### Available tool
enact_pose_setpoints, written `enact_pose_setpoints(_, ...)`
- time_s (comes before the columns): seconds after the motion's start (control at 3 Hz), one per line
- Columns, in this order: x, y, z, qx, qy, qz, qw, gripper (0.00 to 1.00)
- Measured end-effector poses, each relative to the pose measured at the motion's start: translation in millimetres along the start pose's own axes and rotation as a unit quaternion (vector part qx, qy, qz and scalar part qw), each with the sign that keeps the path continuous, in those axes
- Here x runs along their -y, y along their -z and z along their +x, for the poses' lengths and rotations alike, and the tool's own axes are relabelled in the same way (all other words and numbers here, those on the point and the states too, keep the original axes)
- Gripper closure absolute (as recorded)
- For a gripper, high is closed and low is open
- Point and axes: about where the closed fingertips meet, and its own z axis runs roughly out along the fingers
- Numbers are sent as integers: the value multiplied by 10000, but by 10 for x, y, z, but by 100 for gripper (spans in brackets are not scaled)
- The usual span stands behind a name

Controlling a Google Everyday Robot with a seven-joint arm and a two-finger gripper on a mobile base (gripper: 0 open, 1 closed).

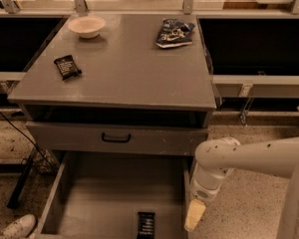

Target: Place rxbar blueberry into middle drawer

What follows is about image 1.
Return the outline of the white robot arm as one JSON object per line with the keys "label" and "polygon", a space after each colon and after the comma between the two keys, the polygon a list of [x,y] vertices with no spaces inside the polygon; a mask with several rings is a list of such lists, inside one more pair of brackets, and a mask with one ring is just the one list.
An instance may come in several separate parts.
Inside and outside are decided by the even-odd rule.
{"label": "white robot arm", "polygon": [[207,140],[195,150],[191,200],[184,229],[191,232],[233,169],[271,174],[289,180],[276,239],[299,239],[299,136],[242,144],[233,137]]}

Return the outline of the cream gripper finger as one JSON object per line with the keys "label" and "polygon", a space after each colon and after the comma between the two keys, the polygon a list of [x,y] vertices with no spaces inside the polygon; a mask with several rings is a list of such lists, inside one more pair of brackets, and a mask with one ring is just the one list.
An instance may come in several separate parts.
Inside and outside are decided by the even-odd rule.
{"label": "cream gripper finger", "polygon": [[193,199],[190,201],[184,223],[184,229],[187,232],[194,231],[205,209],[206,206],[202,201],[198,199]]}

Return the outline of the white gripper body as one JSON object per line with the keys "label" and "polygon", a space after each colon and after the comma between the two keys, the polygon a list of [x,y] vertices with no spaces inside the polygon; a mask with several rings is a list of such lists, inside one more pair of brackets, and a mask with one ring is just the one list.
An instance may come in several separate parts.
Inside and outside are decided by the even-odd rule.
{"label": "white gripper body", "polygon": [[203,202],[211,202],[215,199],[219,189],[207,189],[201,186],[195,179],[190,182],[192,196]]}

